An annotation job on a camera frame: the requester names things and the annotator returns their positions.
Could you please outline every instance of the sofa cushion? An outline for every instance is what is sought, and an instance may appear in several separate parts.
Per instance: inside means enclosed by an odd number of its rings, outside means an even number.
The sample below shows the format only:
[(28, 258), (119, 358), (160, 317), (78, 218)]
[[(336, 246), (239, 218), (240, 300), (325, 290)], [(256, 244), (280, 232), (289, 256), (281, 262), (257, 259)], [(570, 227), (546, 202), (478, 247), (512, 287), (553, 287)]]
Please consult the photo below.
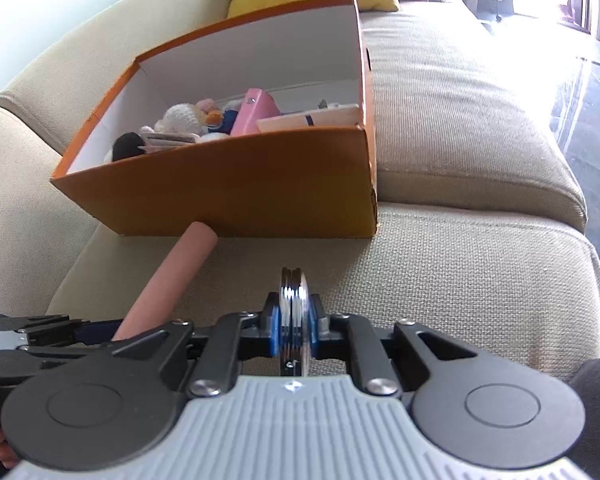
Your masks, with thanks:
[(97, 222), (49, 183), (59, 155), (0, 108), (0, 313), (42, 315)]
[(531, 113), (464, 5), (410, 2), (366, 12), (362, 24), (380, 200), (526, 213), (583, 230), (582, 192), (548, 120)]
[(230, 2), (120, 0), (33, 60), (0, 92), (0, 107), (63, 153), (138, 54), (224, 20)]
[[(395, 204), (380, 204), (379, 217), (371, 240), (222, 238), (176, 315), (211, 324), (259, 310), (280, 269), (302, 267), (330, 312), (385, 327), (411, 317), (561, 378), (600, 355), (600, 263), (579, 232), (521, 215)], [(98, 227), (49, 313), (124, 316), (173, 243)]]

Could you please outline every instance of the bolt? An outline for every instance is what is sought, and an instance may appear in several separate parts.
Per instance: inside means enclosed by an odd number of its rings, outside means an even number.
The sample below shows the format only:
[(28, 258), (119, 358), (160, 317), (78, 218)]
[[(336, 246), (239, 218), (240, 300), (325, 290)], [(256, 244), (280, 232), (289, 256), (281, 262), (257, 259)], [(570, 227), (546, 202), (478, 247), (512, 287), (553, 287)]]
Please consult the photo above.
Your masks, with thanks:
[(213, 397), (220, 394), (220, 384), (212, 379), (198, 379), (190, 386), (189, 391), (199, 397)]
[(398, 385), (395, 383), (395, 381), (392, 381), (391, 379), (385, 379), (380, 377), (371, 379), (366, 384), (366, 390), (372, 395), (387, 396), (393, 395), (395, 392), (397, 392)]

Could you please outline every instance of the pink cylinder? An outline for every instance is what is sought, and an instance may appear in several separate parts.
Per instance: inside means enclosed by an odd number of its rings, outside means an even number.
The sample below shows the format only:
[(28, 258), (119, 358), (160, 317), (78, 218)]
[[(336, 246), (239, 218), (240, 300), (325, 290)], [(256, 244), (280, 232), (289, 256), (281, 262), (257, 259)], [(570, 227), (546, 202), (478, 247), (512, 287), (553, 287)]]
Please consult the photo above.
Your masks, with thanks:
[(169, 320), (217, 243), (218, 236), (209, 226), (193, 222), (146, 284), (113, 340), (128, 339)]

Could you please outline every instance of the metal spool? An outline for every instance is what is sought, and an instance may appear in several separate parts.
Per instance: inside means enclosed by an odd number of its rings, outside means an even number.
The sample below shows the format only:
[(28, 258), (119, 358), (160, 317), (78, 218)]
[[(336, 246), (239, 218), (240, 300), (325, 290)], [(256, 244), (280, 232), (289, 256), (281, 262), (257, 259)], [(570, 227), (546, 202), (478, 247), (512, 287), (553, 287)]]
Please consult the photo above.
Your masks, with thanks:
[(311, 299), (301, 269), (280, 279), (280, 375), (307, 376), (311, 357)]

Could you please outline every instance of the cardboard box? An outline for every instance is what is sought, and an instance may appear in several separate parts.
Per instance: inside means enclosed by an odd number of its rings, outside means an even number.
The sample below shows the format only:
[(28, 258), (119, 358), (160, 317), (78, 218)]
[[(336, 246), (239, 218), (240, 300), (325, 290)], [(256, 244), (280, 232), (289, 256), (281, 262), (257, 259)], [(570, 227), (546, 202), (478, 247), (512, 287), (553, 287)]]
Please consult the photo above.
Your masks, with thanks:
[[(104, 164), (170, 106), (266, 90), (282, 112), (358, 104), (360, 124), (304, 126)], [(371, 237), (376, 150), (355, 0), (307, 0), (196, 30), (139, 56), (76, 133), (51, 182), (121, 235)]]

